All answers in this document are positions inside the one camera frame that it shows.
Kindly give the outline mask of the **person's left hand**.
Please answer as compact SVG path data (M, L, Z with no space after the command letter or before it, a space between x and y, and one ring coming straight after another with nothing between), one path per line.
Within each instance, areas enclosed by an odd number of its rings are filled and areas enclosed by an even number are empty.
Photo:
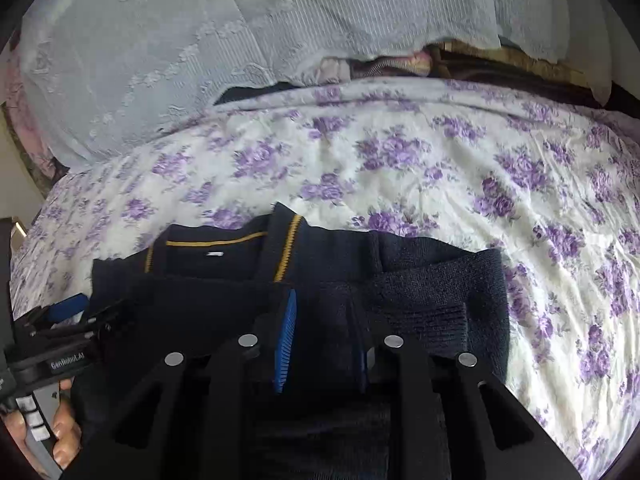
M53 447L53 459L62 469L66 469L80 450L81 430L74 419L74 411L70 404L70 390L73 378L62 380L58 384L58 400L60 405L53 417L53 434L56 442ZM27 425L19 411L1 415L2 422L9 431L17 448L25 456L32 469L43 479L49 479L46 468L27 446Z

